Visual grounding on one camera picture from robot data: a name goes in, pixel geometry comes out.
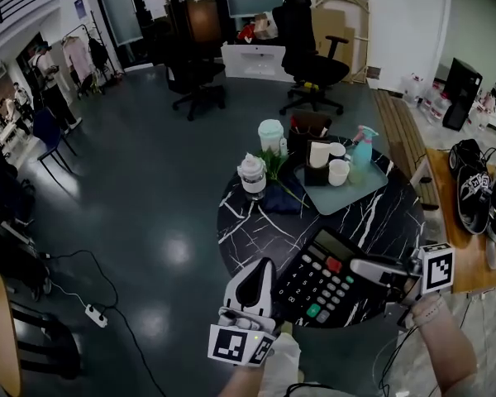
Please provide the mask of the person's left hand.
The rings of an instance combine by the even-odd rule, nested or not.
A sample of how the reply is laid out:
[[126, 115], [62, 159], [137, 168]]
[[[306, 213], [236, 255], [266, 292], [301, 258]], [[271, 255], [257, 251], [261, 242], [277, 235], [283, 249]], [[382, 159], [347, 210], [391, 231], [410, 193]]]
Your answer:
[[253, 313], [222, 307], [218, 311], [218, 324], [225, 327], [236, 327], [243, 330], [264, 331], [272, 333], [276, 322], [272, 318], [255, 315]]

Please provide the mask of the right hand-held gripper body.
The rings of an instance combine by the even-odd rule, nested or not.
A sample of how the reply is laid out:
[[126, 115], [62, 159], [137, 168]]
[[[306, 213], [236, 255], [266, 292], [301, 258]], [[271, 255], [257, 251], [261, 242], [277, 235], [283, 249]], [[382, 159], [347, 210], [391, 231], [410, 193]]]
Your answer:
[[453, 285], [455, 250], [448, 243], [420, 246], [401, 267], [390, 266], [380, 276], [389, 289], [384, 316], [398, 329], [408, 329], [410, 307], [422, 297]]

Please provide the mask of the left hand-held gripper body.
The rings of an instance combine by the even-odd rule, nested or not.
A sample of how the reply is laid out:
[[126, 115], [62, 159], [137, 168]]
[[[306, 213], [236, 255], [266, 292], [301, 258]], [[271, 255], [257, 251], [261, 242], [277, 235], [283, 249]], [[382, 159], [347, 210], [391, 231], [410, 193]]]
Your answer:
[[[270, 318], [270, 307], [226, 308]], [[278, 336], [277, 322], [275, 330], [267, 333], [220, 326], [217, 321], [209, 329], [207, 357], [236, 366], [261, 366]]]

